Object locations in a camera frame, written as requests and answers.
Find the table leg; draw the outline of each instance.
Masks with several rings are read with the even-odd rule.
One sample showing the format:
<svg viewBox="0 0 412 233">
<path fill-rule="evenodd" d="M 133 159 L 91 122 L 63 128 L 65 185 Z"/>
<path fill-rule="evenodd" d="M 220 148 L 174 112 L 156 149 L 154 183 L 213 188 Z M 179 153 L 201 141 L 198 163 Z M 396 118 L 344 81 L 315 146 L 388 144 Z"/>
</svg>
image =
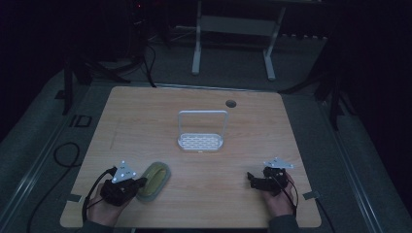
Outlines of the table leg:
<svg viewBox="0 0 412 233">
<path fill-rule="evenodd" d="M 273 47 L 275 46 L 276 39 L 278 38 L 279 29 L 281 27 L 281 23 L 285 15 L 285 10 L 285 7 L 281 9 L 278 20 L 275 23 L 275 26 L 273 27 L 272 36 L 270 38 L 270 45 L 267 49 L 263 50 L 264 65 L 266 67 L 267 78 L 270 81 L 274 81 L 276 79 L 275 71 L 273 69 L 272 58 L 270 57 L 270 55 L 272 54 Z"/>
<path fill-rule="evenodd" d="M 202 1 L 197 1 L 197 21 L 196 21 L 196 46 L 194 48 L 193 64 L 191 66 L 191 73 L 194 75 L 199 74 L 200 70 L 200 55 L 202 52 L 202 47 L 200 45 L 200 33 L 201 33 L 201 6 Z"/>
</svg>

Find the gray floor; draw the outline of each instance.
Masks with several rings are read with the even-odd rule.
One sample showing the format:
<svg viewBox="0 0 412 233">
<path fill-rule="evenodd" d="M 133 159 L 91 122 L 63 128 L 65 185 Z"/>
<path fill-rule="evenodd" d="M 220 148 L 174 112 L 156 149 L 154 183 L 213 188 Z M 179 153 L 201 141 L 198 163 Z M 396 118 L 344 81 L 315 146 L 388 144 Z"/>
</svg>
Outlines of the gray floor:
<svg viewBox="0 0 412 233">
<path fill-rule="evenodd" d="M 303 81 L 325 41 L 296 40 L 281 37 L 276 43 L 273 63 L 277 80 L 266 78 L 261 50 L 252 41 L 248 48 L 239 44 L 219 43 L 222 35 L 205 35 L 200 74 L 191 75 L 192 34 L 176 34 L 169 50 L 156 38 L 154 82 L 158 86 L 187 85 L 277 91 Z M 147 51 L 151 62 L 153 53 Z M 146 76 L 137 69 L 123 74 L 132 85 L 148 86 Z M 80 146 L 80 158 L 86 154 L 98 119 L 113 86 L 111 81 L 95 77 L 91 86 L 75 84 L 75 105 L 62 116 L 63 102 L 54 95 L 62 88 L 62 73 L 53 77 L 33 101 L 21 121 L 0 145 L 1 232 L 24 232 L 35 206 L 67 168 L 53 160 L 53 150 L 74 142 Z M 336 232 L 412 232 L 410 215 L 404 209 L 360 120 L 343 109 L 338 118 L 339 131 L 327 122 L 327 101 L 312 96 L 315 85 L 292 95 L 283 95 L 293 133 L 299 147 L 312 189 L 330 216 Z M 92 117 L 90 127 L 70 127 L 74 115 Z M 70 164 L 75 159 L 73 147 L 58 151 L 59 159 Z M 73 168 L 45 199 L 31 224 L 31 232 L 75 232 L 59 225 L 59 218 L 76 179 Z M 325 213 L 318 228 L 302 232 L 331 232 Z M 136 232 L 147 232 L 138 229 Z M 264 232 L 243 230 L 242 232 Z M 117 229 L 116 232 L 130 232 Z"/>
</svg>

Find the sponge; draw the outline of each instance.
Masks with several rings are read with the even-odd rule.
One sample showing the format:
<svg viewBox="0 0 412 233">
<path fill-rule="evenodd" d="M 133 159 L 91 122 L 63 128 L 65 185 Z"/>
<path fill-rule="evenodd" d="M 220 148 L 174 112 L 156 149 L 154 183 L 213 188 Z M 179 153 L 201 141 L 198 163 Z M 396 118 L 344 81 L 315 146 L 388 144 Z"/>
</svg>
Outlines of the sponge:
<svg viewBox="0 0 412 233">
<path fill-rule="evenodd" d="M 167 164 L 162 162 L 154 162 L 143 173 L 142 178 L 147 178 L 148 181 L 144 187 L 139 188 L 136 198 L 143 202 L 154 201 L 166 185 L 166 182 L 169 180 L 170 176 L 171 172 Z"/>
</svg>

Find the hand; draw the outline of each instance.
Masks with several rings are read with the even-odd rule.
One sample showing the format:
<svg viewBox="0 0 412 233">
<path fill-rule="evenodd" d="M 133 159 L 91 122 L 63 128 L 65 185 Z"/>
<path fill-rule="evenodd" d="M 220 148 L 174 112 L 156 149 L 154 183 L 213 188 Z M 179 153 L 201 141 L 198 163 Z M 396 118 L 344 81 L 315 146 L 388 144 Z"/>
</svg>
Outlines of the hand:
<svg viewBox="0 0 412 233">
<path fill-rule="evenodd" d="M 292 195 L 292 184 L 293 179 L 292 177 L 286 173 L 288 177 L 288 185 L 285 187 L 285 191 L 288 193 L 290 198 L 293 200 Z M 285 216 L 285 215 L 292 215 L 293 214 L 293 205 L 288 197 L 285 195 L 283 191 L 281 191 L 278 195 L 273 196 L 271 192 L 262 191 L 261 192 L 264 201 L 266 202 L 266 206 L 269 210 L 269 213 L 272 217 L 276 216 Z"/>
<path fill-rule="evenodd" d="M 90 208 L 88 208 L 87 210 L 87 218 L 89 221 L 93 221 L 105 226 L 114 227 L 116 225 L 116 222 L 118 222 L 118 218 L 121 212 L 130 203 L 131 199 L 119 207 L 109 204 L 106 201 L 102 200 L 103 197 L 100 196 L 102 186 L 103 183 L 100 183 L 97 187 L 94 198 L 90 199 L 89 201 L 88 205 L 90 206 Z"/>
</svg>

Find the black cable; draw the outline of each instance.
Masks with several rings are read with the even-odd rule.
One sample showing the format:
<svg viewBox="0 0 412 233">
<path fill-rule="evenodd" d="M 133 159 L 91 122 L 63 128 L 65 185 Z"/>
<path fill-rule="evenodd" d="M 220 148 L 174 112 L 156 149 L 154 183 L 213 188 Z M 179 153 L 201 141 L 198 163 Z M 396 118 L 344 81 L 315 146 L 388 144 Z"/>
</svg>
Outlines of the black cable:
<svg viewBox="0 0 412 233">
<path fill-rule="evenodd" d="M 98 201 L 94 202 L 93 204 L 88 205 L 88 206 L 86 207 L 86 209 L 90 209 L 92 206 L 94 206 L 94 205 L 98 204 L 99 202 L 101 202 L 101 201 L 103 201 L 103 200 L 104 200 L 104 198 L 101 198 L 100 200 L 98 200 Z"/>
<path fill-rule="evenodd" d="M 288 183 L 291 183 L 291 185 L 294 188 L 294 191 L 296 193 L 296 205 L 294 204 L 292 198 L 288 195 L 288 193 L 285 191 L 285 189 L 282 187 L 282 185 L 279 183 L 279 181 L 276 179 L 276 176 L 273 175 L 273 173 L 271 173 L 270 176 L 276 183 L 277 185 L 279 185 L 279 187 L 281 188 L 282 192 L 285 193 L 286 197 L 288 198 L 288 200 L 291 202 L 292 205 L 292 210 L 293 210 L 293 215 L 296 216 L 296 212 L 297 212 L 297 205 L 299 203 L 299 196 L 297 195 L 297 189 L 296 186 L 294 186 L 294 184 L 288 180 Z"/>
<path fill-rule="evenodd" d="M 327 219 L 327 221 L 329 222 L 330 228 L 332 229 L 332 232 L 333 232 L 333 233 L 336 232 L 335 229 L 334 229 L 334 227 L 333 227 L 332 221 L 330 220 L 329 215 L 328 215 L 327 212 L 325 211 L 324 206 L 321 204 L 321 201 L 320 201 L 318 198 L 315 198 L 315 200 L 316 200 L 316 203 L 319 204 L 319 206 L 321 207 L 322 211 L 324 212 L 324 214 L 325 214 L 325 216 L 326 216 L 326 219 Z"/>
<path fill-rule="evenodd" d="M 145 64 L 146 72 L 147 72 L 147 73 L 146 73 L 146 76 L 148 77 L 148 81 L 149 81 L 149 83 L 151 84 L 151 86 L 152 86 L 152 87 L 157 87 L 157 86 L 155 85 L 153 79 L 152 79 L 152 69 L 153 69 L 154 64 L 155 64 L 155 49 L 153 49 L 153 48 L 152 48 L 151 46 L 149 46 L 149 45 L 148 45 L 148 48 L 153 51 L 153 53 L 154 53 L 154 58 L 152 59 L 152 64 L 151 64 L 151 66 L 149 67 L 149 66 L 148 66 L 148 62 L 146 61 L 146 57 L 143 56 L 143 63 Z"/>
<path fill-rule="evenodd" d="M 91 190 L 88 192 L 88 195 L 85 198 L 85 201 L 83 202 L 83 206 L 82 206 L 82 219 L 83 219 L 83 222 L 87 221 L 87 206 L 88 206 L 88 202 L 90 201 L 90 197 L 91 197 L 91 194 L 93 193 L 94 189 L 97 187 L 97 185 L 100 183 L 100 181 L 103 179 L 104 176 L 106 176 L 107 174 L 111 174 L 112 176 L 114 176 L 117 170 L 118 169 L 116 167 L 113 167 L 111 169 L 106 170 L 102 175 L 100 175 L 99 178 L 97 178 L 96 182 L 91 187 Z"/>
<path fill-rule="evenodd" d="M 57 152 L 58 152 L 61 148 L 65 147 L 65 146 L 69 146 L 69 145 L 70 145 L 70 146 L 74 146 L 74 147 L 76 148 L 77 152 L 76 152 L 76 158 L 73 160 L 73 162 L 72 162 L 71 164 L 69 164 L 69 165 L 66 165 L 66 164 L 61 163 L 61 162 L 58 160 L 58 158 L 57 158 Z M 46 198 L 49 196 L 49 194 L 50 194 L 50 193 L 54 190 L 54 188 L 67 176 L 67 174 L 69 174 L 69 172 L 72 170 L 72 168 L 79 167 L 79 166 L 82 165 L 82 163 L 81 163 L 81 164 L 76 164 L 77 161 L 78 161 L 78 159 L 79 159 L 79 156 L 80 156 L 80 148 L 79 148 L 79 146 L 78 146 L 77 144 L 72 143 L 72 142 L 62 144 L 62 145 L 60 145 L 59 147 L 57 147 L 57 148 L 54 150 L 54 153 L 53 153 L 54 161 L 55 161 L 58 165 L 67 168 L 67 170 L 66 170 L 66 172 L 60 177 L 60 179 L 58 179 L 57 182 L 54 183 L 54 185 L 48 190 L 48 192 L 46 192 L 46 194 L 43 196 L 43 198 L 40 200 L 40 202 L 39 202 L 39 203 L 36 205 L 36 207 L 34 208 L 33 212 L 32 212 L 31 215 L 30 215 L 30 218 L 29 218 L 29 220 L 28 220 L 28 222 L 27 222 L 27 227 L 26 227 L 26 232 L 27 232 L 27 233 L 30 233 L 30 231 L 31 231 L 31 223 L 32 223 L 32 221 L 33 221 L 33 218 L 34 218 L 36 212 L 39 210 L 40 206 L 43 204 L 43 202 L 44 202 L 44 201 L 46 200 Z"/>
</svg>

